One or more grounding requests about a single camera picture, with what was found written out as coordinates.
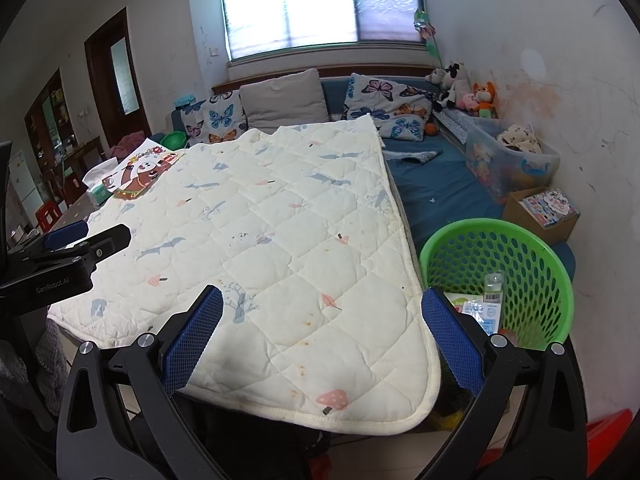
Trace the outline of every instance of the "basket rim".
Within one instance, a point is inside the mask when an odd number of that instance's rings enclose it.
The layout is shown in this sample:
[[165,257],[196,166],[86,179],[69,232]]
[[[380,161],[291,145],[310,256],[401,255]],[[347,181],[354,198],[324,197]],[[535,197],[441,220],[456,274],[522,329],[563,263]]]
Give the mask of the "basket rim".
[[482,227],[491,226],[493,228],[501,228],[506,227],[508,230],[515,231],[524,237],[531,238],[534,242],[538,243],[545,253],[545,257],[550,258],[554,261],[556,266],[560,269],[562,274],[562,279],[566,284],[568,284],[567,290],[565,293],[567,294],[568,305],[566,307],[566,319],[564,319],[558,328],[557,338],[559,339],[559,343],[564,343],[566,338],[569,335],[571,330],[571,326],[574,323],[574,310],[575,310],[575,298],[574,298],[574,286],[571,282],[571,278],[569,278],[569,274],[566,272],[564,268],[564,264],[558,257],[558,255],[554,252],[554,250],[543,240],[533,234],[531,231],[527,231],[524,227],[521,227],[517,224],[512,224],[511,222],[506,222],[504,220],[500,220],[497,218],[467,218],[464,220],[458,220],[456,222],[452,222],[451,224],[445,225],[441,227],[433,235],[427,240],[420,250],[420,256],[418,257],[418,264],[420,267],[420,274],[422,275],[422,280],[425,286],[428,286],[427,280],[425,277],[426,273],[426,262],[428,257],[433,251],[433,248],[440,242],[442,238],[449,235],[450,232],[456,231],[463,225],[472,224],[474,227],[481,229]]

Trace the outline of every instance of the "wooden door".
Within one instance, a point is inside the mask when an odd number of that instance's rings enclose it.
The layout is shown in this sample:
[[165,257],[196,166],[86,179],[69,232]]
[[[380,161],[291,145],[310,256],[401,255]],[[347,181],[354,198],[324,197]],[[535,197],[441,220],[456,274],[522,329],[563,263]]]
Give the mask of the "wooden door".
[[127,10],[122,9],[84,42],[89,78],[107,142],[133,132],[151,133],[131,59]]

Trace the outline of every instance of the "orange fox plush toy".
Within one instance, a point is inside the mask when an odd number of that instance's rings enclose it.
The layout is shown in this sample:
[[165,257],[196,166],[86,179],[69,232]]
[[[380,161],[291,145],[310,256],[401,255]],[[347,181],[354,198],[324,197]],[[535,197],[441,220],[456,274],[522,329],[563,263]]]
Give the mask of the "orange fox plush toy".
[[486,86],[478,86],[478,83],[474,83],[474,94],[476,95],[476,101],[478,101],[478,116],[485,119],[497,118],[495,106],[493,105],[495,99],[495,86],[489,81]]

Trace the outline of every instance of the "blue sofa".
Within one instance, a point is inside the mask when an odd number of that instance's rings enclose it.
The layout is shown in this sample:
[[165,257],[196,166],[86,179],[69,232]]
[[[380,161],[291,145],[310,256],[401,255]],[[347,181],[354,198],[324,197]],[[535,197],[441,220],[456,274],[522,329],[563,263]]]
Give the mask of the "blue sofa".
[[[437,87],[423,78],[382,76],[383,79],[438,92]],[[329,114],[342,113],[349,78],[321,80]],[[174,130],[184,131],[180,111],[171,115]],[[388,161],[402,205],[406,213],[415,250],[420,254],[425,242],[441,227],[467,218],[501,218],[503,205],[489,197],[485,188],[466,168],[465,155],[445,137],[425,137],[422,142],[385,139],[386,149],[394,152],[425,152],[439,150],[441,155],[420,165],[404,160]],[[559,243],[552,247],[571,279],[575,274],[575,257],[569,246]]]

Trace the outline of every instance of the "white refrigerator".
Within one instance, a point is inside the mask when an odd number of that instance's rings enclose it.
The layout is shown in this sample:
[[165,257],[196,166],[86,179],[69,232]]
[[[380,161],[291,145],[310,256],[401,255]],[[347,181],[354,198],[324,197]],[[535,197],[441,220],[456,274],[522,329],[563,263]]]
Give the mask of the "white refrigerator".
[[18,152],[17,155],[9,161],[9,176],[14,185],[15,192],[18,194],[18,199],[20,199],[22,207],[29,217],[29,221],[33,227],[37,227],[38,220],[36,218],[36,211],[42,207],[44,202],[29,172],[22,151]]

